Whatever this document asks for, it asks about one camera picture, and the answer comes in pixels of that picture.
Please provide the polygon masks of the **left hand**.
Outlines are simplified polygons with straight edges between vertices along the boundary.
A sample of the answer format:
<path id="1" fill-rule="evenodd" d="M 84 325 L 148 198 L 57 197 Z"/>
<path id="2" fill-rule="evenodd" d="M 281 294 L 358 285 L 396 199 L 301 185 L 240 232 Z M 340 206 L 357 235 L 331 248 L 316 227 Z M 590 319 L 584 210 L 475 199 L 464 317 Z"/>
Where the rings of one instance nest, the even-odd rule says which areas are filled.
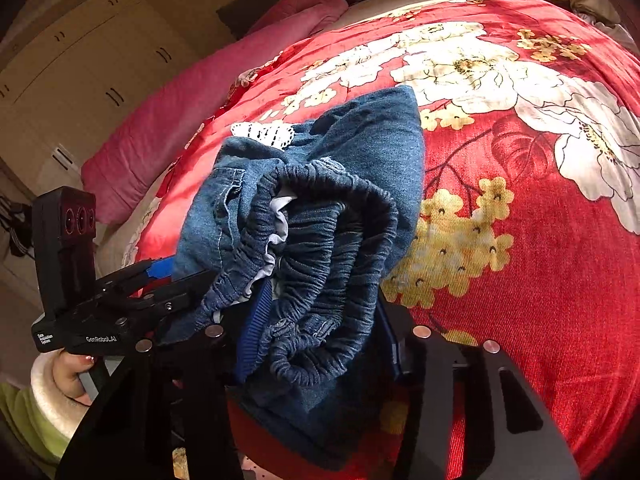
<path id="1" fill-rule="evenodd" d="M 78 356 L 62 350 L 53 360 L 52 376 L 55 385 L 64 396 L 90 406 L 92 401 L 82 385 L 80 375 L 91 370 L 93 365 L 93 356 Z"/>

